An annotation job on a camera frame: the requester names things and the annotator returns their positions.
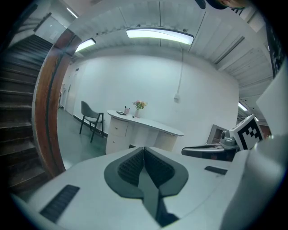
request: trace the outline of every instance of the chair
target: chair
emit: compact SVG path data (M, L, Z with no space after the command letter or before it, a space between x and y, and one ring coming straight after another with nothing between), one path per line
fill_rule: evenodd
M102 137L104 137L104 113L96 113L96 112L94 112L93 110L91 110L89 105L86 102L84 102L84 101L81 101L81 113L83 114L83 119L82 119L81 128L80 128L80 132L79 133L81 133L82 126L83 126L83 123L84 123L84 119L86 119L87 121L89 121L90 130L91 130L91 123L95 125L94 129L93 129L93 133L92 133L92 137L91 137L90 143L93 141L93 136L94 136L94 133L95 133L95 130L96 130L96 126L97 126L98 122L102 123Z

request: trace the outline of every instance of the ceiling light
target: ceiling light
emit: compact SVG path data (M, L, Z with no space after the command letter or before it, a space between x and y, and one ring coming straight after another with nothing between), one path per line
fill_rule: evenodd
M242 110L247 111L247 109L246 109L240 102L238 102L238 106L239 106Z
M67 8L67 10L68 10L75 18L78 18L78 17L76 16L76 14L73 13L69 8Z
M82 43L78 46L78 48L76 49L75 52L78 52L79 50L85 49L85 48L88 47L88 46L94 45L95 43L96 43L95 40L94 40L93 38L90 38L90 39L88 39L87 41L82 42Z
M136 28L128 29L126 32L130 38L160 38L178 41L187 45L191 45L194 40L193 35L163 28Z

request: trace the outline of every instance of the gray floor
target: gray floor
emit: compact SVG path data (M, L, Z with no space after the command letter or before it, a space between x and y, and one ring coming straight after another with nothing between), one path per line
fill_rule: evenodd
M81 161L105 155L107 139L95 134L90 143L92 132L83 125L82 132L79 134L80 126L81 122L72 115L63 109L58 110L58 141L66 169Z

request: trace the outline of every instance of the white desk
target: white desk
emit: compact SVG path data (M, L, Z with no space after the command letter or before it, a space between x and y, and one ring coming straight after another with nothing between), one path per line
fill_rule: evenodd
M133 118L132 115L120 115L108 110L111 116L106 154L136 147L157 147L172 151L177 137L184 135L181 131L145 118Z

